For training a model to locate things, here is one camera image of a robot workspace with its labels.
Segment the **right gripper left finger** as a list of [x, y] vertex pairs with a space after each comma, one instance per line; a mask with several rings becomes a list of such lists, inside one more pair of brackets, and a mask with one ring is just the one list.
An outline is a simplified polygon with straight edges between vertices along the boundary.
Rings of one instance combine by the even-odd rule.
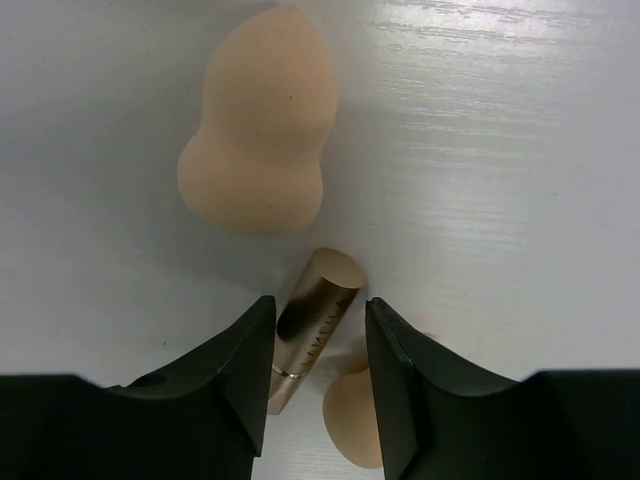
[[1, 379], [5, 479], [248, 479], [261, 454], [275, 300], [127, 386]]

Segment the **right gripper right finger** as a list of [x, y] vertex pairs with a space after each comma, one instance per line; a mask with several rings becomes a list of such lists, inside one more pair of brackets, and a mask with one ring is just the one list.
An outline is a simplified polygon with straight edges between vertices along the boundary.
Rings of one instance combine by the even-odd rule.
[[366, 343], [388, 479], [635, 479], [639, 373], [490, 372], [380, 298]]

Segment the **rose gold lipstick tube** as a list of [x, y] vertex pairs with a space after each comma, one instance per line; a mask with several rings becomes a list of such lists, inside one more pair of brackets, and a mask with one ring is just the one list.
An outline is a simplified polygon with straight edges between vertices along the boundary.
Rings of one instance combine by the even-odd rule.
[[332, 248], [311, 254], [276, 322], [268, 414], [289, 403], [365, 283], [351, 256]]

